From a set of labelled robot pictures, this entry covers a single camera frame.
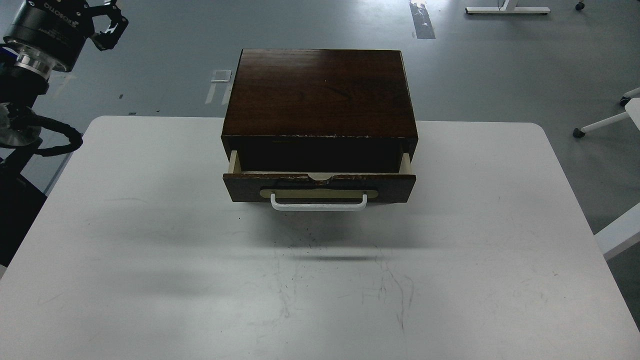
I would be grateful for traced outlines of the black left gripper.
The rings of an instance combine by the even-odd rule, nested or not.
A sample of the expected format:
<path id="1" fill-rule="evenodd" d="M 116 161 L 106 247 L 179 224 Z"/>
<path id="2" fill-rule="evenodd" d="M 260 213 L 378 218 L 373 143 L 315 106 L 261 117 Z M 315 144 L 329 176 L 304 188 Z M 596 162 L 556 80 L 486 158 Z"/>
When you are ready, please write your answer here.
<path id="1" fill-rule="evenodd" d="M 73 70 L 87 37 L 92 34 L 91 18 L 106 16 L 107 29 L 95 32 L 90 39 L 99 51 L 112 50 L 130 21 L 122 14 L 118 0 L 105 0 L 90 7 L 86 0 L 25 0 L 3 36 L 14 50 L 29 47 L 45 53 L 55 61 L 54 71 Z"/>

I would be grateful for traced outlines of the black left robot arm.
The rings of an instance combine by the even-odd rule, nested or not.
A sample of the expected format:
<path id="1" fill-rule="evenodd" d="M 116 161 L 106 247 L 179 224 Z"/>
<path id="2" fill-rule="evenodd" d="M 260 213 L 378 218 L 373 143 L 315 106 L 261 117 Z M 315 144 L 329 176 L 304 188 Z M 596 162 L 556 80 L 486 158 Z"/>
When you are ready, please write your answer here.
<path id="1" fill-rule="evenodd" d="M 78 130 L 38 115 L 52 72 L 70 73 L 87 40 L 112 50 L 128 27 L 116 1 L 25 0 L 1 43 L 0 262 L 8 267 L 47 196 L 22 174 L 34 156 L 57 157 L 83 145 Z"/>

